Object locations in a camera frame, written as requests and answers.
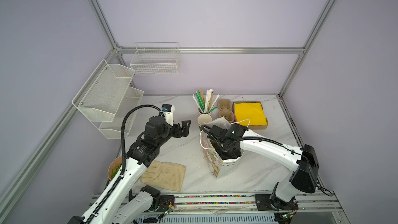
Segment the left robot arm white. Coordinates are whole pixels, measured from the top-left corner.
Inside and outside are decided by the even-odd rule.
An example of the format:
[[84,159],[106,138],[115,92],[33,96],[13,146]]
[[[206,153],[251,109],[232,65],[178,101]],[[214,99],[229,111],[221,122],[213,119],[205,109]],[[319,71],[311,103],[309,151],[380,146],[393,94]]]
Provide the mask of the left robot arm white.
[[125,206],[122,202],[132,186],[159,155],[160,148],[171,138],[187,137],[191,121],[174,123],[171,114],[151,117],[144,132],[128,152],[122,155],[122,166],[96,202],[82,216],[73,216],[71,224],[131,224],[139,215],[159,206],[160,191],[145,186]]

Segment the paper cups black sleeve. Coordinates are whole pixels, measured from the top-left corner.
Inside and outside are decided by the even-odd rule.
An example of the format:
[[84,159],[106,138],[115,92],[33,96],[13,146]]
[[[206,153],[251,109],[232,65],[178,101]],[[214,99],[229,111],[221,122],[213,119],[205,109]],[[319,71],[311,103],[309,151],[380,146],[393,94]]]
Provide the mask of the paper cups black sleeve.
[[212,116],[209,114],[201,114],[197,118],[199,129],[201,129],[202,125],[212,122]]

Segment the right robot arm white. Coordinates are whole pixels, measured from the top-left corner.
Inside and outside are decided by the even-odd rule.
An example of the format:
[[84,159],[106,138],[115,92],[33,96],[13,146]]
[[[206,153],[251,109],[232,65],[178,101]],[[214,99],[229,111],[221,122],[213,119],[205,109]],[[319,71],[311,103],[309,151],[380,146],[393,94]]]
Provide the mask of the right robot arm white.
[[270,208],[283,210],[299,193],[313,194],[317,188],[319,162],[315,149],[310,145],[291,146],[261,136],[238,123],[229,128],[203,125],[201,130],[210,139],[216,152],[226,158],[239,158],[243,151],[250,151],[283,165],[290,174],[277,182],[269,196]]

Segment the cartoon animal paper gift bag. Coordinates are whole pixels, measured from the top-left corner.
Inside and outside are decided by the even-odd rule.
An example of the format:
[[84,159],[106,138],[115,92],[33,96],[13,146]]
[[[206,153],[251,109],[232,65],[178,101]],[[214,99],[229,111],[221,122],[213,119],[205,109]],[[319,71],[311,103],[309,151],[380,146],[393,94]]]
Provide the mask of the cartoon animal paper gift bag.
[[229,147],[243,137],[249,129],[238,123],[229,123],[224,117],[204,124],[200,132],[200,145],[214,178],[222,178],[236,169],[238,159],[222,160],[217,147]]

